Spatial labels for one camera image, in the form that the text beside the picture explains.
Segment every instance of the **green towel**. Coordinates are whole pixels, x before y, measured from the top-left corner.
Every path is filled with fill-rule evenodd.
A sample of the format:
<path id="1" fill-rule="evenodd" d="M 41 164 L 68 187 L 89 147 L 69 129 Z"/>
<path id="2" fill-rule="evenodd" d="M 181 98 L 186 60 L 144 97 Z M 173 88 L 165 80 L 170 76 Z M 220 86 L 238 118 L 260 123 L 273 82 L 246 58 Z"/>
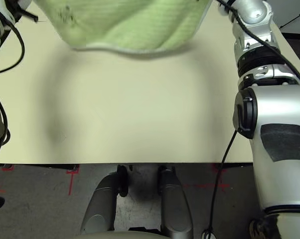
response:
<path id="1" fill-rule="evenodd" d="M 77 49 L 150 53 L 177 48 L 199 28 L 211 0 L 35 0 Z"/>

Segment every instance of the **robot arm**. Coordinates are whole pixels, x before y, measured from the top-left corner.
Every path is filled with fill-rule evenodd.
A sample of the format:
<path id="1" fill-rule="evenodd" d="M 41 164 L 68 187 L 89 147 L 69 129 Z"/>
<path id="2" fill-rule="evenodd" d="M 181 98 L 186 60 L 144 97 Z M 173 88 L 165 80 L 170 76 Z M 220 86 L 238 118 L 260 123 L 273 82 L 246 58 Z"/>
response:
<path id="1" fill-rule="evenodd" d="M 232 7 L 248 30 L 280 50 L 266 1 L 235 0 Z M 281 238 L 300 238 L 300 78 L 229 16 L 240 77 L 233 124 L 250 140 L 262 209 L 276 218 Z"/>

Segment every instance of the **white table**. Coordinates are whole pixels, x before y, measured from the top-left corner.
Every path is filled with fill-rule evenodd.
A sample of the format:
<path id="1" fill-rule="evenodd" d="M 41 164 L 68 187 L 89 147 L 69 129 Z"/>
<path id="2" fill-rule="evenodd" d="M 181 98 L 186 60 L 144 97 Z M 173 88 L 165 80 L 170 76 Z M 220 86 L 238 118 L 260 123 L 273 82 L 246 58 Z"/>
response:
<path id="1" fill-rule="evenodd" d="M 233 132 L 238 91 L 232 26 L 213 2 L 199 32 L 182 49 L 160 57 L 76 52 L 47 18 L 17 24 L 23 62 L 0 74 L 0 99 L 11 141 L 0 163 L 219 162 Z M 282 53 L 300 61 L 275 28 Z M 18 59 L 10 34 L 0 69 Z M 227 162 L 251 162 L 238 136 Z"/>

